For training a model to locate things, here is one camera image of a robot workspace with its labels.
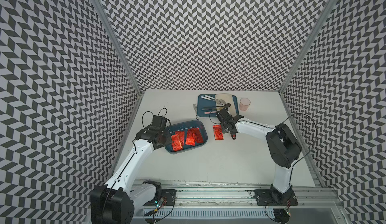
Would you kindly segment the red tea bag two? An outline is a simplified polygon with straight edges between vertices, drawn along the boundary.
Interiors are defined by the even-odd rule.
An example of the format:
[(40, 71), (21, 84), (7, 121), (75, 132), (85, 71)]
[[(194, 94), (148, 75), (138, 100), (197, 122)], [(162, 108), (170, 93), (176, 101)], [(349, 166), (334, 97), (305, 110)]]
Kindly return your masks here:
[(193, 134), (195, 144), (204, 143), (204, 139), (199, 128), (191, 128), (191, 132)]

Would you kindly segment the teal plastic storage box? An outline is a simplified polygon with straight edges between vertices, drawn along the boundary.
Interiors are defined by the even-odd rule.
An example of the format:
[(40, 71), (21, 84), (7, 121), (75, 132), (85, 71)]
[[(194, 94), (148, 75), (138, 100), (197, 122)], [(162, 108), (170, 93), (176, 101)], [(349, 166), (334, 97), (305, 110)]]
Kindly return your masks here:
[(192, 150), (206, 144), (208, 135), (203, 123), (191, 120), (168, 126), (166, 130), (172, 137), (172, 143), (165, 149), (171, 154)]

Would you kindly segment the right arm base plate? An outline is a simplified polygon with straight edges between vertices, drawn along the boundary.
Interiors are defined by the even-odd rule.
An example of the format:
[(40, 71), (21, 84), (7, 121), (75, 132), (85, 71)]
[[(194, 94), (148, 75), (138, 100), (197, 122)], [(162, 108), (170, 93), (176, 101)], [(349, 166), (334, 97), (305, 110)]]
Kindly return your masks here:
[(258, 206), (266, 204), (274, 206), (298, 206), (297, 197), (292, 188), (285, 193), (280, 193), (275, 189), (256, 189), (252, 191), (252, 196), (256, 199)]

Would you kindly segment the red tea bag five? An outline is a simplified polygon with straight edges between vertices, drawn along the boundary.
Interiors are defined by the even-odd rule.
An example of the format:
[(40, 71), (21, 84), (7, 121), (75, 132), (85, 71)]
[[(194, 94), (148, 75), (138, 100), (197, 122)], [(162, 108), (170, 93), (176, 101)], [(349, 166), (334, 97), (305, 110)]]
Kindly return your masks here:
[(176, 134), (179, 137), (180, 146), (181, 146), (181, 148), (183, 148), (185, 145), (185, 132), (184, 131), (176, 131)]

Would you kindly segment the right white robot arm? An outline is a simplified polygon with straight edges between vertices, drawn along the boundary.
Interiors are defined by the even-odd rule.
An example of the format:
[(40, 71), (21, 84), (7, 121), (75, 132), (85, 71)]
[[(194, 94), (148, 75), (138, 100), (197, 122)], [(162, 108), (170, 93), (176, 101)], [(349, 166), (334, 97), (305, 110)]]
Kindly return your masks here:
[(271, 159), (275, 163), (274, 179), (270, 186), (270, 200), (273, 204), (285, 204), (293, 195), (292, 172), (300, 157), (302, 146), (284, 123), (276, 126), (258, 123), (242, 115), (232, 116), (227, 108), (216, 113), (223, 132), (236, 139), (237, 133), (265, 140)]

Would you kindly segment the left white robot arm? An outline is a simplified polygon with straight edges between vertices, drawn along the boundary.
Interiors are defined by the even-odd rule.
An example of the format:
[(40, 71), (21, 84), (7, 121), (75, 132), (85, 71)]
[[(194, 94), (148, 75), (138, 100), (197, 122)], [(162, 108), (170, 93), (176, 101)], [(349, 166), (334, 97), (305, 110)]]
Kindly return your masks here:
[(165, 127), (147, 126), (136, 134), (134, 147), (115, 174), (90, 192), (93, 224), (129, 224), (140, 207), (160, 199), (162, 187), (157, 181), (146, 180), (135, 190), (132, 186), (143, 162), (154, 150), (171, 143)]

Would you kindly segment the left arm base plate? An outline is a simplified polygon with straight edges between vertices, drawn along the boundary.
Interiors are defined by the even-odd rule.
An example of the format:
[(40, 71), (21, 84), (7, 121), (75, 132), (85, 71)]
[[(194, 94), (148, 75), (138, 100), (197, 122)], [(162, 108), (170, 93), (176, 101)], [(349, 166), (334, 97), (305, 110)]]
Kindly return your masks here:
[(161, 194), (150, 203), (158, 208), (164, 206), (174, 206), (176, 202), (177, 190), (176, 189), (163, 189)]

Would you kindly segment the red tea bag one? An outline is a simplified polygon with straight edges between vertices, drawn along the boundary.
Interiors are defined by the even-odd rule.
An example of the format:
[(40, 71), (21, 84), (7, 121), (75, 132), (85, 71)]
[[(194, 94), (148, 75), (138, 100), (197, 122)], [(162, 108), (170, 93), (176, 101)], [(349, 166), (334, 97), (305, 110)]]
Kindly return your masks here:
[(215, 140), (223, 140), (223, 130), (221, 125), (213, 125), (213, 132)]

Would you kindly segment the red tea bag four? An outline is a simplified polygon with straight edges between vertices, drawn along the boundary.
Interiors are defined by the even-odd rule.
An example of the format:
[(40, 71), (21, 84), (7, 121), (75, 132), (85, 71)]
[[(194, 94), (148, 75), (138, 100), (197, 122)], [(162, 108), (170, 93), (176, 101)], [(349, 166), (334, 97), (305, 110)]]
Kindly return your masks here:
[(188, 129), (185, 144), (188, 146), (195, 146), (196, 145), (195, 134), (194, 134), (192, 129)]

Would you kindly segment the red tea bag three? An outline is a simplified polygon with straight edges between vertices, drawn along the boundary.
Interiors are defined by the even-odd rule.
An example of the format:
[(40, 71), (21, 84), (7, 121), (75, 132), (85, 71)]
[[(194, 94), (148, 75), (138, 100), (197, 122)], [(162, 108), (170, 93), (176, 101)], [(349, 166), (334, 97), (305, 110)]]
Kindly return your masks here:
[(174, 152), (178, 152), (178, 151), (183, 149), (183, 144), (181, 142), (181, 138), (180, 138), (180, 134), (179, 133), (176, 133), (176, 134), (172, 135), (171, 139), (172, 139), (172, 144), (171, 144), (172, 145), (172, 150)]

